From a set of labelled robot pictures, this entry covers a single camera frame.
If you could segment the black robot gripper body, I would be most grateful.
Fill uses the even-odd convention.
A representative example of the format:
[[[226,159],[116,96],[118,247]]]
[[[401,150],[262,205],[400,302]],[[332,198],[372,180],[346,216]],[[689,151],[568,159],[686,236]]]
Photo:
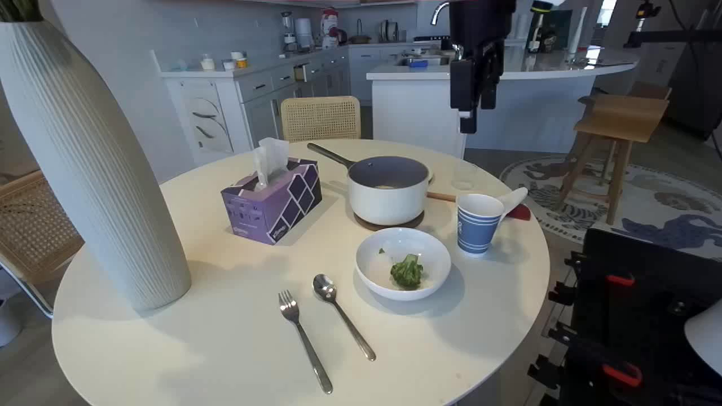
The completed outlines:
[[[448,66],[452,106],[461,132],[473,133],[475,116],[496,106],[496,87],[504,74],[506,38],[516,0],[452,0],[452,43],[458,48]]]

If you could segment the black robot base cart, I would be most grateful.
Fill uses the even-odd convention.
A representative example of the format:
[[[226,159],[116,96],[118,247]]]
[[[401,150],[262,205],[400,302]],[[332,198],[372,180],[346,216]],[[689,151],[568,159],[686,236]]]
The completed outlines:
[[[722,406],[722,377],[683,335],[722,295],[719,259],[589,230],[563,265],[577,283],[548,293],[571,307],[548,329],[563,364],[528,369],[548,389],[534,406]]]

